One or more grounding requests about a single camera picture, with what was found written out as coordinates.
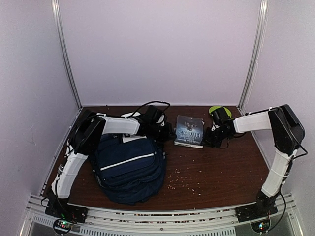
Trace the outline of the blue hardcover book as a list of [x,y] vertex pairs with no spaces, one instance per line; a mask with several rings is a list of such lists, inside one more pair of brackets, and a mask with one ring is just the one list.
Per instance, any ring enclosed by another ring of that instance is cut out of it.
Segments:
[[202,118],[178,115],[174,144],[189,148],[203,148],[203,130],[204,121]]

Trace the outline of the navy blue backpack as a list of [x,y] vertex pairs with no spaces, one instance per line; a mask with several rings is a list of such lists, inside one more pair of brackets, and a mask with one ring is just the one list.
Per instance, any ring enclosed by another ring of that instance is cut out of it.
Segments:
[[103,135],[88,161],[105,195],[127,205],[156,195],[166,173],[163,144],[147,137]]

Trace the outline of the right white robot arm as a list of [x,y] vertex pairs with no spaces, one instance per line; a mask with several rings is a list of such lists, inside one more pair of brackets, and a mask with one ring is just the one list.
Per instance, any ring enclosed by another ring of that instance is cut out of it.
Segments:
[[302,146],[305,129],[293,109],[284,104],[244,116],[232,118],[227,108],[213,106],[209,109],[213,120],[203,136],[203,144],[221,148],[225,140],[240,138],[245,133],[270,130],[275,147],[275,156],[269,174],[259,190],[252,212],[257,217],[264,216],[272,207],[288,178],[293,161],[299,158],[298,150],[307,155]]

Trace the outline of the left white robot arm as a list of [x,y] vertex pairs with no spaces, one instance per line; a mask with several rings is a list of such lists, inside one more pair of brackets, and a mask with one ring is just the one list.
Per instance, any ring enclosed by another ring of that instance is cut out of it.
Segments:
[[147,137],[164,143],[176,137],[172,124],[167,121],[164,110],[149,103],[145,113],[138,110],[121,116],[85,110],[67,141],[65,161],[59,166],[56,178],[47,191],[52,211],[59,218],[67,218],[68,200],[73,183],[87,158],[94,154],[106,134]]

